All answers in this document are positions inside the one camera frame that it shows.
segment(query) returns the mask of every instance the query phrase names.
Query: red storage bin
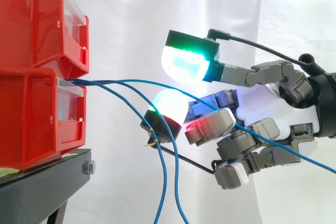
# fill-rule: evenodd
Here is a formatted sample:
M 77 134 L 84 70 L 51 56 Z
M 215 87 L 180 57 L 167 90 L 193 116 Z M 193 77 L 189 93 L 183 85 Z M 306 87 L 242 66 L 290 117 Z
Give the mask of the red storage bin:
M 89 72 L 88 18 L 73 0 L 0 0 L 0 66 Z
M 26 170 L 85 143 L 86 90 L 45 68 L 0 68 L 0 167 Z

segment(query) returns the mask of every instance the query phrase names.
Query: white backdrop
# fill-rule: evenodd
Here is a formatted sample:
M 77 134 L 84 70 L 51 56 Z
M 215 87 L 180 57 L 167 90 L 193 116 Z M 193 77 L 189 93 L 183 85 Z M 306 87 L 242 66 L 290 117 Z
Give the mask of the white backdrop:
M 90 74 L 86 79 L 155 80 L 199 96 L 232 87 L 221 83 L 197 83 L 187 87 L 171 80 L 161 66 L 161 52 L 169 29 L 204 37 L 209 28 L 217 28 L 257 40 L 260 27 L 260 42 L 294 56 L 302 52 L 316 53 L 319 59 L 321 51 L 330 49 L 332 42 L 323 43 L 321 48 L 318 41 L 308 44 L 307 40 L 320 39 L 316 29 L 326 40 L 332 40 L 335 33 L 332 29 L 334 8 L 330 5 L 334 0 L 328 0 L 330 3 L 321 0 L 317 8 L 314 1 L 318 0 L 75 1 L 90 19 Z M 329 10 L 328 19 L 323 18 L 326 9 Z M 310 19 L 303 22 L 302 16 Z M 313 37 L 306 37 L 307 30 Z M 302 47 L 295 44 L 295 40 L 304 46 L 315 46 Z M 324 65 L 332 59 L 332 51 L 327 52 L 329 54 L 323 55 L 329 55 L 329 59 L 319 60 Z M 250 67 L 255 54 L 252 47 L 223 42 L 220 60 Z M 257 53 L 258 62 L 268 58 L 268 55 Z M 149 99 L 160 91 L 146 84 L 135 86 Z M 140 112 L 148 108 L 131 91 L 117 86 L 113 89 L 125 95 Z M 69 200 L 64 223 L 152 223 L 161 196 L 162 167 L 157 152 L 143 147 L 148 137 L 139 127 L 140 120 L 122 101 L 93 87 L 88 91 L 87 113 L 85 147 L 92 148 L 97 169 L 91 181 Z M 207 166 L 218 158 L 215 142 L 197 148 L 189 146 L 183 136 L 181 133 L 177 140 L 182 155 Z M 333 143 L 321 141 L 321 145 L 327 146 L 320 146 L 314 157 L 327 163 L 328 156 L 322 154 L 327 153 Z M 165 155 L 165 159 L 169 179 L 160 223 L 183 223 L 174 200 L 174 158 Z M 213 176 L 183 162 L 180 167 L 180 200 L 190 223 L 260 224 L 261 219 L 264 224 L 336 223 L 332 222 L 336 215 L 332 212 L 334 178 L 312 165 L 267 169 L 255 175 L 257 193 L 252 176 L 248 186 L 222 190 Z

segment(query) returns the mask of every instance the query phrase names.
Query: metal screw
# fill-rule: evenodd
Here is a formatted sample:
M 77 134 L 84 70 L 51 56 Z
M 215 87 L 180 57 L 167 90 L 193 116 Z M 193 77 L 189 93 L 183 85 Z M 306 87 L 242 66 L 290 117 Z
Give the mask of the metal screw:
M 92 175 L 94 174 L 96 170 L 96 163 L 94 160 L 86 161 L 83 164 L 83 173 L 87 175 Z

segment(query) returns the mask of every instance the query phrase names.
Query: green light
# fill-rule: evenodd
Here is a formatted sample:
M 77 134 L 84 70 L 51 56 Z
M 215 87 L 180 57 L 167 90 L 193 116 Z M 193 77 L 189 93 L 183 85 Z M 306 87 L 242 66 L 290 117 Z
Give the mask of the green light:
M 174 89 L 164 89 L 160 91 L 153 101 L 158 111 L 182 125 L 187 116 L 189 104 L 186 96 Z
M 179 82 L 201 81 L 210 62 L 196 52 L 165 46 L 162 53 L 162 67 L 174 80 Z

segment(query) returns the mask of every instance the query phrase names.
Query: blue wire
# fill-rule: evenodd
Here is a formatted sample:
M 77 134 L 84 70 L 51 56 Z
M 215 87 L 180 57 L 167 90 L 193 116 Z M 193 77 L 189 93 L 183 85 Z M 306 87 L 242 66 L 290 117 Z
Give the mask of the blue wire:
M 119 81 L 122 81 L 122 82 L 142 82 L 142 83 L 148 83 L 148 84 L 153 84 L 153 85 L 157 85 L 157 86 L 162 86 L 162 87 L 169 88 L 169 89 L 179 90 L 181 93 L 183 93 L 183 94 L 187 95 L 188 97 L 191 97 L 191 98 L 193 98 L 193 99 L 195 99 L 195 100 L 201 102 L 202 104 L 208 106 L 209 108 L 211 108 L 211 109 L 213 109 L 213 110 L 215 110 L 215 111 L 218 110 L 216 107 L 212 106 L 211 104 L 208 104 L 207 102 L 203 101 L 202 99 L 197 98 L 197 97 L 193 96 L 192 94 L 189 94 L 189 93 L 187 93 L 187 92 L 185 92 L 185 91 L 183 91 L 183 90 L 180 90 L 180 89 L 178 89 L 178 88 L 175 88 L 175 87 L 172 87 L 172 86 L 169 86 L 169 85 L 165 85 L 165 84 L 158 83 L 158 82 L 154 82 L 154 81 L 137 80 L 137 79 L 119 80 Z M 243 131 L 245 131 L 245 132 L 247 132 L 247 133 L 249 133 L 249 134 L 251 134 L 251 135 L 253 135 L 253 136 L 255 136 L 255 137 L 258 137 L 258 138 L 264 140 L 265 142 L 267 142 L 267 143 L 269 143 L 269 144 L 272 144 L 272 145 L 275 145 L 275 146 L 277 146 L 277 147 L 279 147 L 279 148 L 282 148 L 282 149 L 284 149 L 284 150 L 287 150 L 287 151 L 290 152 L 291 154 L 293 154 L 293 155 L 295 155 L 295 156 L 297 156 L 297 157 L 300 157 L 300 158 L 302 158 L 302 159 L 308 161 L 309 163 L 312 163 L 312 164 L 314 164 L 314 165 L 317 165 L 317 166 L 319 166 L 319 167 L 321 167 L 321 168 L 324 168 L 324 169 L 326 169 L 326 170 L 328 170 L 328 171 L 330 171 L 330 172 L 336 174 L 336 170 L 333 169 L 333 168 L 331 168 L 331 167 L 329 167 L 329 166 L 327 166 L 327 165 L 321 164 L 321 163 L 319 163 L 319 162 L 317 162 L 317 161 L 315 161 L 315 160 L 312 160 L 312 159 L 310 159 L 310 158 L 308 158 L 308 157 L 306 157 L 306 156 L 303 156 L 303 155 L 301 155 L 300 153 L 297 153 L 296 151 L 293 151 L 292 149 L 290 149 L 290 148 L 288 148 L 288 147 L 286 147 L 286 146 L 284 146 L 284 145 L 282 145 L 282 144 L 279 144 L 279 143 L 277 143 L 277 142 L 274 142 L 274 141 L 272 141 L 272 140 L 269 140 L 269 139 L 267 139 L 267 138 L 265 138 L 265 137 L 263 137 L 263 136 L 261 136 L 261 135 L 255 133 L 255 132 L 253 132 L 253 131 L 250 131 L 250 130 L 246 129 L 245 127 L 242 127 L 241 125 L 239 125 L 239 124 L 237 124 L 237 123 L 236 123 L 236 127 L 239 128 L 239 129 L 241 129 L 241 130 L 243 130 Z
M 255 132 L 253 132 L 253 131 L 250 131 L 250 130 L 248 130 L 248 129 L 242 127 L 241 125 L 239 125 L 239 124 L 237 124 L 237 123 L 236 123 L 236 127 L 239 128 L 239 129 L 241 129 L 241 130 L 243 130 L 243 131 L 245 131 L 245 132 L 247 132 L 247 133 L 249 133 L 249 134 L 251 134 L 251 135 L 253 135 L 253 136 L 256 136 L 256 137 L 258 137 L 258 138 L 264 140 L 265 142 L 267 142 L 267 143 L 269 143 L 269 144 L 272 144 L 272 145 L 275 145 L 275 146 L 277 146 L 277 147 L 280 147 L 280 148 L 282 148 L 282 149 L 284 149 L 284 150 L 287 150 L 287 151 L 290 152 L 291 154 L 293 154 L 293 155 L 295 155 L 295 156 L 298 156 L 298 157 L 300 157 L 300 158 L 302 158 L 302 159 L 308 161 L 309 163 L 312 163 L 312 164 L 314 164 L 314 165 L 320 166 L 321 168 L 324 168 L 324 169 L 326 169 L 326 170 L 328 170 L 328 171 L 330 171 L 330 172 L 336 174 L 336 170 L 335 170 L 335 169 L 333 169 L 333 168 L 331 168 L 331 167 L 329 167 L 329 166 L 327 166 L 327 165 L 323 165 L 323 164 L 321 164 L 321 163 L 319 163 L 319 162 L 317 162 L 317 161 L 315 161 L 315 160 L 312 160 L 312 159 L 310 159 L 310 158 L 308 158 L 308 157 L 306 157 L 306 156 L 303 156 L 303 155 L 301 155 L 300 153 L 298 153 L 298 152 L 296 152 L 296 151 L 293 151 L 291 148 L 288 148 L 287 146 L 284 146 L 284 145 L 282 145 L 282 144 L 279 144 L 279 143 L 277 143 L 277 142 L 274 142 L 274 141 L 272 141 L 272 140 L 269 140 L 269 139 L 267 139 L 267 138 L 265 138 L 265 137 L 263 137 L 263 136 L 261 136 L 261 135 L 255 133 Z
M 68 79 L 68 81 L 72 82 L 73 84 L 78 84 L 78 85 L 81 85 L 83 84 L 83 82 L 81 81 L 85 81 L 85 80 L 81 80 L 81 79 Z M 179 155 L 178 155 L 178 152 L 177 152 L 177 146 L 176 146 L 176 142 L 175 142 L 175 139 L 174 139 L 174 136 L 170 130 L 170 127 L 168 126 L 166 120 L 164 119 L 164 117 L 162 116 L 162 114 L 157 110 L 157 108 L 154 106 L 154 104 L 143 94 L 141 93 L 138 89 L 134 88 L 133 86 L 131 85 L 128 85 L 126 83 L 123 83 L 121 81 L 113 81 L 113 80 L 109 80 L 109 81 L 96 81 L 95 83 L 100 83 L 100 84 L 113 84 L 113 83 L 116 83 L 116 84 L 119 84 L 119 85 L 122 85 L 122 86 L 125 86 L 127 88 L 130 88 L 132 89 L 133 91 L 135 91 L 138 95 L 140 95 L 157 113 L 158 115 L 160 116 L 162 122 L 164 123 L 169 135 L 170 135 L 170 138 L 172 140 L 172 143 L 173 143 L 173 146 L 174 146 L 174 152 L 175 152 L 175 186 L 174 186 L 174 189 L 175 189 L 175 201 L 176 201 L 176 205 L 177 205 L 177 208 L 180 212 L 180 215 L 181 217 L 183 218 L 184 222 L 185 223 L 189 223 L 183 210 L 182 210 L 182 207 L 181 207 L 181 204 L 180 204 L 180 199 L 179 199 L 179 187 L 178 187 L 178 184 L 179 184 L 179 181 L 178 181 L 178 174 L 179 174 Z
M 104 85 L 102 85 L 102 84 L 100 84 L 98 82 L 81 80 L 81 79 L 68 79 L 68 81 L 72 82 L 75 85 L 79 85 L 79 86 L 80 85 L 82 85 L 82 86 L 99 86 L 99 87 L 107 90 L 108 92 L 114 94 L 115 96 L 117 96 L 118 98 L 120 98 L 121 100 L 123 100 L 140 117 L 140 119 L 146 124 L 146 126 L 149 129 L 152 128 L 152 126 L 149 124 L 149 122 L 141 115 L 141 113 L 125 97 L 123 97 L 120 94 L 116 93 L 115 91 L 109 89 L 108 87 L 105 87 Z M 157 137 L 155 135 L 155 132 L 151 131 L 151 133 L 152 133 L 153 138 L 157 139 Z M 161 200 L 160 200 L 159 208 L 158 208 L 158 211 L 157 211 L 156 216 L 155 216 L 154 224 L 157 224 L 157 222 L 159 220 L 159 217 L 160 217 L 160 214 L 161 214 L 161 211 L 162 211 L 162 207 L 163 207 L 163 203 L 164 203 L 164 198 L 165 198 L 166 190 L 167 190 L 167 169 L 166 169 L 166 164 L 165 164 L 165 161 L 164 161 L 164 158 L 163 158 L 163 154 L 162 154 L 160 143 L 156 142 L 156 146 L 158 148 L 157 150 L 159 152 L 159 156 L 160 156 L 160 160 L 161 160 L 162 168 L 163 168 L 163 190 L 162 190 L 162 195 L 161 195 Z

